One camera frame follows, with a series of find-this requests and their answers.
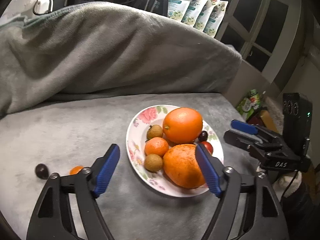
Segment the orange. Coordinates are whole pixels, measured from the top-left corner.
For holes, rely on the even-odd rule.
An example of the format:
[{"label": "orange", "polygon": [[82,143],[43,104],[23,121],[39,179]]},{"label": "orange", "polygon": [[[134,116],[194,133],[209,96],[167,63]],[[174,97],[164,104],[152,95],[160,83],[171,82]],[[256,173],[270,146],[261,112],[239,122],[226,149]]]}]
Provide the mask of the orange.
[{"label": "orange", "polygon": [[74,175],[74,174],[77,174],[79,171],[81,171],[83,169],[83,166],[76,166],[76,167],[73,167],[69,174],[70,175]]},{"label": "orange", "polygon": [[157,154],[160,157],[163,157],[168,149],[169,145],[165,139],[154,137],[147,141],[144,152],[146,153],[146,155]]},{"label": "orange", "polygon": [[167,151],[163,157],[163,169],[178,186],[195,188],[205,183],[194,144],[176,145]]},{"label": "orange", "polygon": [[190,143],[202,131],[202,116],[191,108],[177,108],[166,115],[162,127],[170,141],[179,144]]}]

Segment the red tomato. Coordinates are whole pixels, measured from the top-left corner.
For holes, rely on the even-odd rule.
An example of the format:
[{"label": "red tomato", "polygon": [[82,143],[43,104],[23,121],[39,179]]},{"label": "red tomato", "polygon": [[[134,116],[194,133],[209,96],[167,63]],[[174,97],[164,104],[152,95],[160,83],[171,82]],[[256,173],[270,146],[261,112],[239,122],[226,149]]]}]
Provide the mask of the red tomato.
[{"label": "red tomato", "polygon": [[213,153],[213,147],[212,147],[211,143],[209,143],[209,142],[201,142],[201,143],[207,148],[209,153],[211,153],[211,154]]},{"label": "red tomato", "polygon": [[75,175],[77,174],[79,171],[81,171],[83,169],[83,166],[76,166],[74,168],[72,168],[69,172],[70,175]]}]

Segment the metal bolt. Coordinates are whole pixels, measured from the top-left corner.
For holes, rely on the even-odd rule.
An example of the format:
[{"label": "metal bolt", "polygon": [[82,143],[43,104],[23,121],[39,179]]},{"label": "metal bolt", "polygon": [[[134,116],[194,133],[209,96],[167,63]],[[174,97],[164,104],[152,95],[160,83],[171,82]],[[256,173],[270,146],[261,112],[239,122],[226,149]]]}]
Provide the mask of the metal bolt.
[{"label": "metal bolt", "polygon": [[263,179],[266,177],[266,175],[263,172],[258,172],[258,177]]},{"label": "metal bolt", "polygon": [[91,172],[90,167],[84,167],[84,168],[82,169],[82,173],[84,173],[84,174],[87,174],[87,173],[90,173],[90,172]]},{"label": "metal bolt", "polygon": [[59,176],[58,173],[54,172],[50,175],[50,179],[56,179]]},{"label": "metal bolt", "polygon": [[232,167],[225,167],[224,168],[224,171],[226,172],[226,173],[233,173],[233,171],[234,171],[234,169],[232,168]]}]

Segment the plate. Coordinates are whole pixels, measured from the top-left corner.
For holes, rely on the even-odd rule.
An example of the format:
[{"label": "plate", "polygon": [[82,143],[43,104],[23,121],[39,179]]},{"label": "plate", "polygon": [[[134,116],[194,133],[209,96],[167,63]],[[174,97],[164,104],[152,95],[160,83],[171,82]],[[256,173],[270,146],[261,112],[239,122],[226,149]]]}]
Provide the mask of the plate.
[{"label": "plate", "polygon": [[[203,186],[193,189],[179,187],[166,176],[163,170],[152,173],[147,171],[143,166],[146,157],[144,147],[150,125],[159,124],[162,126],[167,113],[177,108],[179,108],[179,106],[156,105],[147,107],[137,113],[130,122],[127,130],[126,147],[133,169],[150,187],[169,196],[193,197],[206,192],[208,190],[207,185],[204,184]],[[223,151],[218,136],[204,120],[202,130],[208,132],[207,141],[212,144],[214,149],[212,156],[217,157],[223,163]]]}]

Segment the gray tablecloth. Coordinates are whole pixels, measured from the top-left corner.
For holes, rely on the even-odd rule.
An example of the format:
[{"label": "gray tablecloth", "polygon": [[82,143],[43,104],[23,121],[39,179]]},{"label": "gray tablecloth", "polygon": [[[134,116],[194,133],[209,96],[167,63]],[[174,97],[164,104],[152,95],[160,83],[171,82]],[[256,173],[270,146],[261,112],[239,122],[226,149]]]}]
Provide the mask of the gray tablecloth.
[{"label": "gray tablecloth", "polygon": [[[45,183],[34,174],[38,163],[47,164],[50,172],[67,175],[76,165],[90,166],[111,143],[117,143],[120,161],[107,192],[97,199],[115,239],[200,239],[218,199],[209,192],[192,198],[161,195],[135,175],[127,157],[125,135],[131,119],[156,104],[198,110],[219,136],[224,164],[240,173],[254,171],[255,159],[223,142],[230,121],[241,117],[220,94],[136,95],[42,104],[0,121],[0,209],[15,232],[25,239]],[[86,238],[74,196],[71,204],[77,232]],[[231,237],[237,235],[243,208],[241,196]]]}]

